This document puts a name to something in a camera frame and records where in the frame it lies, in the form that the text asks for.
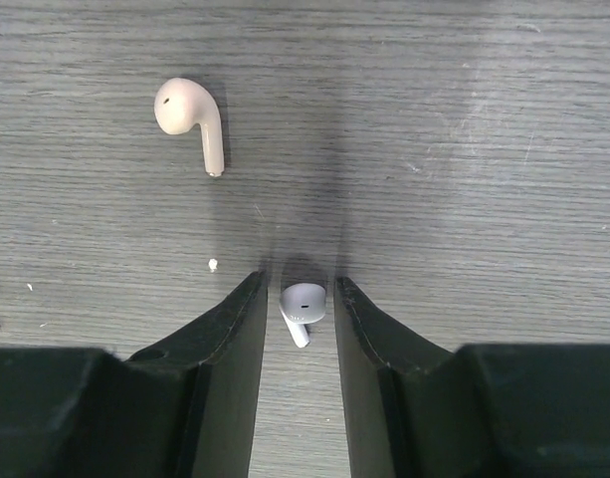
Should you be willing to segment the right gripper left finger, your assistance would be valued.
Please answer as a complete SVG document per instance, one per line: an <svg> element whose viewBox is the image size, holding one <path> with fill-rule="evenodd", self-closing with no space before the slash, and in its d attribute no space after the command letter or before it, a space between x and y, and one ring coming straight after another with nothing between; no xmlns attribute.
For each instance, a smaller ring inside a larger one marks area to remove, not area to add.
<svg viewBox="0 0 610 478"><path fill-rule="evenodd" d="M268 314L262 272L128 359L0 348L0 477L245 477Z"/></svg>

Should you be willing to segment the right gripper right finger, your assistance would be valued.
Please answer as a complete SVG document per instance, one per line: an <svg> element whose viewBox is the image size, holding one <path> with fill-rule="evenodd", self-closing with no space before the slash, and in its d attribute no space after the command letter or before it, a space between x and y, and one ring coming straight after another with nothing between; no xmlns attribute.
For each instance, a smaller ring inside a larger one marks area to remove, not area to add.
<svg viewBox="0 0 610 478"><path fill-rule="evenodd" d="M610 344L449 352L349 278L334 322L355 477L610 477Z"/></svg>

